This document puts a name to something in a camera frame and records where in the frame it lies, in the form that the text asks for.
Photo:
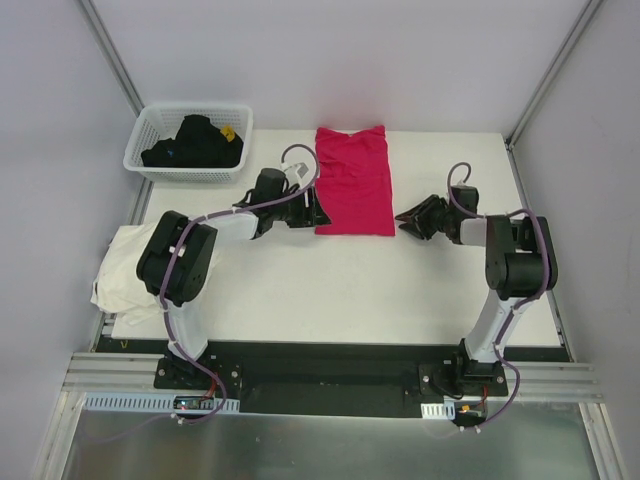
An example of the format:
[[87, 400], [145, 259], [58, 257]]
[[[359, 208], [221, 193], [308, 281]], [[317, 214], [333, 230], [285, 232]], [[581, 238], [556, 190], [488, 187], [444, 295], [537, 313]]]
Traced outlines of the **pink t shirt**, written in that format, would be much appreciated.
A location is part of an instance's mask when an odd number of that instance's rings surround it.
[[379, 125], [352, 134], [320, 127], [315, 136], [320, 176], [315, 188], [330, 218], [321, 236], [393, 237], [393, 190], [386, 129]]

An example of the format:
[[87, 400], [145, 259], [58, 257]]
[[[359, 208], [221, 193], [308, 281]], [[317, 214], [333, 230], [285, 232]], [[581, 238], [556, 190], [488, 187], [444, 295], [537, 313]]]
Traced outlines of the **white t shirt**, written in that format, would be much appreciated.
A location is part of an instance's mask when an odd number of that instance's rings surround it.
[[113, 237], [93, 281], [91, 302], [134, 326], [161, 319], [159, 303], [136, 275], [136, 267], [158, 221], [121, 226]]

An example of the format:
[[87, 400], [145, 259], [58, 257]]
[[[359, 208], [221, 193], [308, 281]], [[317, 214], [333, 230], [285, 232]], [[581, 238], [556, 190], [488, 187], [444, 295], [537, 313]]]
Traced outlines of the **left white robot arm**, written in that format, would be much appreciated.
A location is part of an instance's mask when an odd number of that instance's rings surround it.
[[194, 221], [167, 211], [148, 240], [136, 276], [162, 309], [168, 349], [181, 359], [176, 375], [188, 388], [202, 388], [211, 377], [210, 363], [201, 358], [208, 337], [197, 303], [214, 249], [257, 240], [276, 222], [291, 229], [331, 224], [313, 185], [301, 186], [281, 170], [264, 168], [230, 209]]

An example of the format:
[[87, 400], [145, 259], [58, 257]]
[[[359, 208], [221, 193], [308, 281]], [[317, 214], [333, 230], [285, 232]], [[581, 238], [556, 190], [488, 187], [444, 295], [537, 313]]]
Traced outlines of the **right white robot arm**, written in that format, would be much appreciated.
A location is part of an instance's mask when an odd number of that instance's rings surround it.
[[482, 216], [476, 188], [456, 185], [449, 197], [431, 195], [395, 216], [399, 229], [428, 241], [437, 233], [452, 243], [484, 249], [488, 295], [478, 320], [451, 359], [427, 369], [425, 385], [453, 399], [504, 395], [505, 343], [528, 306], [558, 277], [547, 220], [531, 213]]

